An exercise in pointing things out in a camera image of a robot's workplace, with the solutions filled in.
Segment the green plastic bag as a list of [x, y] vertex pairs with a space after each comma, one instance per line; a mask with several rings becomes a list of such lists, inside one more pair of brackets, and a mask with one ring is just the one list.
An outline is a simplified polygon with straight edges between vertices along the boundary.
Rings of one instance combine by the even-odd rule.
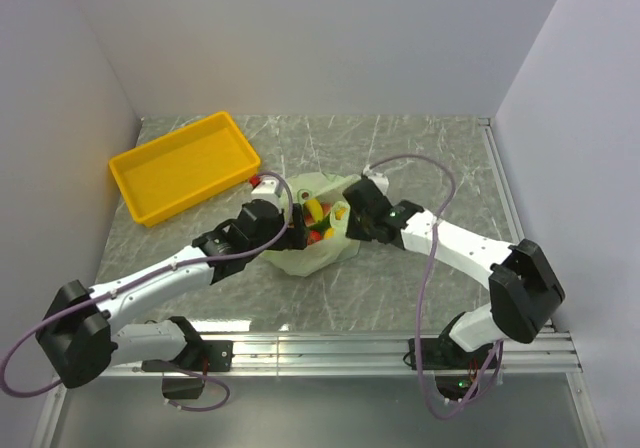
[[306, 277], [330, 264], [354, 257], [359, 251], [360, 242], [346, 236], [350, 208], [340, 221], [332, 216], [331, 209], [336, 202], [343, 202], [348, 206], [342, 193], [359, 179], [358, 175], [341, 176], [321, 172], [305, 173], [288, 178], [287, 183], [291, 192], [300, 204], [303, 203], [302, 192], [306, 191], [311, 198], [316, 198], [321, 204], [329, 205], [327, 216], [331, 219], [330, 228], [335, 229], [335, 235], [309, 245], [302, 251], [269, 250], [263, 252], [260, 258], [288, 275]]

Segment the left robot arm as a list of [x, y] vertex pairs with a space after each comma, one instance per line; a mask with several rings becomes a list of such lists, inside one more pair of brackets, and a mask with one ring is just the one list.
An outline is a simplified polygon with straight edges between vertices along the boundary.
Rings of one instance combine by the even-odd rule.
[[135, 318], [190, 290], [243, 271], [266, 250], [307, 246], [303, 209], [285, 210], [265, 200], [243, 204], [238, 216], [196, 237], [146, 269], [108, 283], [74, 280], [56, 293], [35, 337], [67, 388], [88, 384], [107, 368], [137, 361], [166, 361], [177, 369], [199, 364], [205, 344], [183, 316], [137, 324]]

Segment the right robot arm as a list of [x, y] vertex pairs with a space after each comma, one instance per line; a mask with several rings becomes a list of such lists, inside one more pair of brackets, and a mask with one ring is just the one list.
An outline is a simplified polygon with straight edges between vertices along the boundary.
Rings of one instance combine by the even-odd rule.
[[433, 255], [488, 290], [489, 303], [457, 315], [421, 350], [429, 370], [463, 369], [499, 340], [530, 344], [563, 303], [565, 293], [541, 247], [513, 245], [438, 219], [403, 200], [392, 204], [378, 184], [362, 177], [343, 192], [350, 207], [347, 235]]

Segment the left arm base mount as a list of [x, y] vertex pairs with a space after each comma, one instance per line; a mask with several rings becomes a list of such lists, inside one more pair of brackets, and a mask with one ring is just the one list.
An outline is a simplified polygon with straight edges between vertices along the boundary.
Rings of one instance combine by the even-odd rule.
[[230, 398], [230, 388], [221, 380], [210, 378], [215, 373], [227, 373], [232, 366], [233, 342], [202, 341], [187, 345], [173, 360], [145, 360], [143, 373], [162, 373], [161, 392], [169, 404], [177, 407], [183, 401], [196, 401], [208, 384], [222, 390], [223, 398], [212, 409], [223, 406]]

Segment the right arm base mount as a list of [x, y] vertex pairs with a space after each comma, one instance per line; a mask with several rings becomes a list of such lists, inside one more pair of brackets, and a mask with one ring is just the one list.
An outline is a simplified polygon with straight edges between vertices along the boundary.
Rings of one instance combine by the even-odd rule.
[[486, 344], [474, 352], [465, 352], [453, 342], [422, 338], [423, 369], [434, 372], [440, 395], [458, 401], [471, 388], [492, 348], [492, 344]]

